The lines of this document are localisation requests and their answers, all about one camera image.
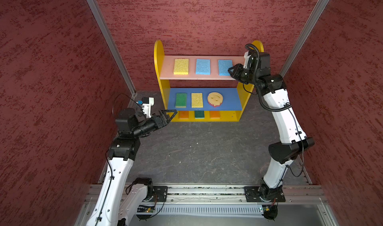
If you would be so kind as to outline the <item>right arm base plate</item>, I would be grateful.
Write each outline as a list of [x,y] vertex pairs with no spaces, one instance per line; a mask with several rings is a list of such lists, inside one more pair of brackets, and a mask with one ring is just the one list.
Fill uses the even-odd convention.
[[267,185],[244,187],[246,201],[253,203],[284,203],[286,202],[282,186],[271,189]]

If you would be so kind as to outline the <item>orange sponge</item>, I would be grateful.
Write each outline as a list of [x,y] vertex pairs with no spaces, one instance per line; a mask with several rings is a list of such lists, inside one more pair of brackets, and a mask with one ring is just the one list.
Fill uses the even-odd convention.
[[210,111],[209,115],[210,115],[210,119],[220,119],[219,111]]

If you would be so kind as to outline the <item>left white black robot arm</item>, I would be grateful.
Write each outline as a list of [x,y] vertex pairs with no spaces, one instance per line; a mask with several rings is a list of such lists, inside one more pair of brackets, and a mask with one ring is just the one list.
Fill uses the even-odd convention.
[[122,199],[128,174],[133,167],[140,139],[167,126],[176,116],[176,110],[161,110],[158,115],[148,115],[139,121],[132,108],[121,110],[115,119],[118,134],[106,153],[105,180],[88,226],[127,226],[142,202],[154,195],[153,181],[138,178],[129,187],[126,199]]

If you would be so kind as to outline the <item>yellow sponge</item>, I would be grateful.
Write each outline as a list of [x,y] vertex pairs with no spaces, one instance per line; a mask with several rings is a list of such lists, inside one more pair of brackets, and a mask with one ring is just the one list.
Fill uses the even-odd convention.
[[202,93],[191,93],[192,108],[203,108],[203,94]]
[[189,59],[177,58],[174,61],[174,75],[188,75],[189,74]]

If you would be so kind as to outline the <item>tan orange-backed sponge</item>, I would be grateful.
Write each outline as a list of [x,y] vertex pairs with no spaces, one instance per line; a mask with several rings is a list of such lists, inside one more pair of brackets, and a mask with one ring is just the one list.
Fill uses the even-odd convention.
[[190,117],[189,111],[180,111],[179,112],[179,119],[188,120]]

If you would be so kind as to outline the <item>dark green sponge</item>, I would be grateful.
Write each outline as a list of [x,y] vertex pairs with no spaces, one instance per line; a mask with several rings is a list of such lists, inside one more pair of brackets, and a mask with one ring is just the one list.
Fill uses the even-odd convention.
[[205,118],[204,111],[195,111],[194,112],[194,118],[195,119],[204,119]]

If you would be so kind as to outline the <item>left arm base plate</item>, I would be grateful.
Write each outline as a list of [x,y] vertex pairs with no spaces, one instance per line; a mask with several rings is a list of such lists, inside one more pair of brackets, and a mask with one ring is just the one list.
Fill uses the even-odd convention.
[[168,195],[168,186],[149,186],[147,197],[143,202],[165,202]]

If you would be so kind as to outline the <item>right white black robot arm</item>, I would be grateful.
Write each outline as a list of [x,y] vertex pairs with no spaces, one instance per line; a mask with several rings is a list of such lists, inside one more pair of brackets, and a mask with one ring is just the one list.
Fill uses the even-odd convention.
[[268,147],[271,161],[258,190],[260,199],[270,202],[283,195],[283,178],[291,164],[315,142],[295,116],[283,77],[271,74],[269,54],[247,51],[244,59],[228,72],[240,83],[254,86],[261,107],[272,113],[279,132],[279,142]]

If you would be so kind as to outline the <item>round smiley face sponge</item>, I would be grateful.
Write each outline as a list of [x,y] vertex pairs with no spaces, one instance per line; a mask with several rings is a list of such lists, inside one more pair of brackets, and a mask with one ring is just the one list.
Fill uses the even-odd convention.
[[223,96],[218,92],[211,92],[207,96],[208,104],[213,107],[219,107],[223,103]]

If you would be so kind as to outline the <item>bright green sponge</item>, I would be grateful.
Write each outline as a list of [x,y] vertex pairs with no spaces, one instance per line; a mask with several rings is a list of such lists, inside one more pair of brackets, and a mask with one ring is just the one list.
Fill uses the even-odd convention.
[[187,93],[176,93],[176,108],[186,108],[187,106]]

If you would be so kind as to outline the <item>light blue sponge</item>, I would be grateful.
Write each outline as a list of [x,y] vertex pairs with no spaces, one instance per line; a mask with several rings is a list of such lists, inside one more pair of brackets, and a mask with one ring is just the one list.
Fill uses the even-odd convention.
[[195,74],[210,75],[210,60],[197,59]]
[[230,76],[228,70],[233,67],[232,60],[219,59],[218,60],[218,74],[219,76]]

